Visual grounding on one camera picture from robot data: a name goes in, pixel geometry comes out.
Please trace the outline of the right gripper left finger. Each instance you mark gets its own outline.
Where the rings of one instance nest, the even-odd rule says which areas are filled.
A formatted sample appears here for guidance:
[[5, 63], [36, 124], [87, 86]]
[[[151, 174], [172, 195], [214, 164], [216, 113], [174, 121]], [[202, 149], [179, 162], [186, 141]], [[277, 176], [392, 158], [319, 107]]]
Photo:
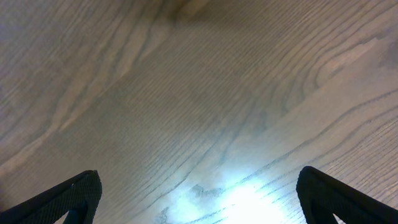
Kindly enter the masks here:
[[1, 212], [1, 223], [92, 224], [102, 195], [96, 170], [86, 170], [51, 189]]

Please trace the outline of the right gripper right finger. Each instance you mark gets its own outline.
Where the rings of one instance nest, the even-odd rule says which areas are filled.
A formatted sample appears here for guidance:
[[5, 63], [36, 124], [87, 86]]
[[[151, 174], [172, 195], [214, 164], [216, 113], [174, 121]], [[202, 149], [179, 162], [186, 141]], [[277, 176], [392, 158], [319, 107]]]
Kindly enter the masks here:
[[336, 217], [345, 223], [397, 223], [396, 209], [311, 166], [300, 171], [296, 191], [310, 224], [336, 224]]

